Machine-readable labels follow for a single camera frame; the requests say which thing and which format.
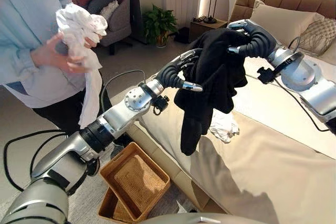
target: black cloth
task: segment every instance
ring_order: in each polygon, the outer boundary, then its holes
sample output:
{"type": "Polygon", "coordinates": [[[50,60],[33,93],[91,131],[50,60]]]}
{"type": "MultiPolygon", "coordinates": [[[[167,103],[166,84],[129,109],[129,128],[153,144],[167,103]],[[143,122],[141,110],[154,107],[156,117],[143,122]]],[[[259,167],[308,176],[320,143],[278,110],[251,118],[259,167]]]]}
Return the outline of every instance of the black cloth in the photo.
{"type": "MultiPolygon", "coordinates": [[[[80,130],[80,125],[78,122],[82,112],[84,97],[85,89],[63,101],[44,108],[33,109],[33,111],[43,118],[51,121],[54,125],[65,131],[68,135],[71,135],[74,132],[80,130]]],[[[107,92],[104,93],[103,103],[106,110],[112,107],[107,92]]],[[[101,115],[103,113],[101,104],[99,107],[98,115],[101,115]]]]}
{"type": "Polygon", "coordinates": [[[198,62],[184,71],[186,81],[202,85],[203,92],[180,89],[174,99],[184,110],[181,151],[191,155],[201,135],[207,134],[213,108],[229,113],[233,107],[235,88],[247,84],[245,58],[227,52],[229,46],[245,45],[249,37],[243,33],[221,28],[211,30],[192,42],[190,49],[203,48],[198,62]]]}

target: green plant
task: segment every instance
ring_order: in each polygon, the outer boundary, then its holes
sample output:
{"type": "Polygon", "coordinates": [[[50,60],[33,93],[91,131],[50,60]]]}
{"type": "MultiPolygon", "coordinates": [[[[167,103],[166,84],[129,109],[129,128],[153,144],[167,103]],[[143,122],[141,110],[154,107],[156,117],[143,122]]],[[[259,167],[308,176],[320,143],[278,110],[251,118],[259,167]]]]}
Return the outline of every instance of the green plant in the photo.
{"type": "Polygon", "coordinates": [[[169,32],[176,32],[176,18],[172,10],[163,10],[153,5],[153,10],[144,13],[144,33],[148,43],[165,45],[169,32]]]}

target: white cloth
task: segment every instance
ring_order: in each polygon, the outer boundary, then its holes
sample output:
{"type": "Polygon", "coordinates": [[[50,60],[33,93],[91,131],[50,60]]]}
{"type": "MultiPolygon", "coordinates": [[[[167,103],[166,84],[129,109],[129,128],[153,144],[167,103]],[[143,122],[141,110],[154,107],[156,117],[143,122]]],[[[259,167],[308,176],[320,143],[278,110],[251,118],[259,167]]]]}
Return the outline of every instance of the white cloth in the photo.
{"type": "Polygon", "coordinates": [[[107,21],[109,21],[113,12],[114,12],[114,10],[117,9],[118,6],[119,6],[118,1],[115,0],[111,3],[109,3],[107,6],[105,6],[101,10],[99,15],[103,16],[107,21]]]}
{"type": "Polygon", "coordinates": [[[105,29],[108,24],[102,16],[90,14],[87,10],[72,3],[56,11],[56,20],[58,31],[64,34],[63,42],[69,47],[69,57],[83,56],[83,61],[79,64],[92,70],[85,74],[86,92],[78,122],[82,129],[92,123],[98,115],[99,93],[102,86],[98,71],[102,66],[95,52],[84,46],[85,38],[98,43],[98,35],[106,35],[105,29]]]}
{"type": "Polygon", "coordinates": [[[217,109],[214,109],[212,115],[210,131],[216,138],[224,143],[230,143],[231,137],[235,134],[239,135],[238,123],[233,118],[233,114],[225,114],[217,109]]]}

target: nightstand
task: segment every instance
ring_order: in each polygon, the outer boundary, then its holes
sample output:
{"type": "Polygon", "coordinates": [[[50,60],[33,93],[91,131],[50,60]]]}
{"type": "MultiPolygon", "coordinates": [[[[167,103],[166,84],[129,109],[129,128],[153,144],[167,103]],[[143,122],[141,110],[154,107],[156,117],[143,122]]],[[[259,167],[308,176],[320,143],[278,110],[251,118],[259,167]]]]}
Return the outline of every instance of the nightstand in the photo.
{"type": "Polygon", "coordinates": [[[189,33],[189,42],[197,39],[200,35],[205,33],[206,31],[212,29],[223,28],[227,26],[227,21],[217,19],[216,23],[207,24],[202,22],[190,22],[190,33],[189,33]]]}

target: armchair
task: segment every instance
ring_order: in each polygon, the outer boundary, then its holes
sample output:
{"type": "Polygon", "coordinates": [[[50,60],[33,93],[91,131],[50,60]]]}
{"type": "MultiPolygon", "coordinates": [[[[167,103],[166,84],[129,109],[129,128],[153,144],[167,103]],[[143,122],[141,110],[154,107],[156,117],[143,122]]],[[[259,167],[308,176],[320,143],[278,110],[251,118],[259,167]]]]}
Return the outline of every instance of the armchair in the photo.
{"type": "MultiPolygon", "coordinates": [[[[91,0],[88,5],[88,12],[99,14],[100,11],[114,0],[91,0]]],[[[130,23],[130,0],[117,0],[119,6],[114,10],[110,20],[108,20],[107,35],[102,38],[100,43],[109,46],[110,54],[114,55],[114,43],[131,35],[130,23]]]]}

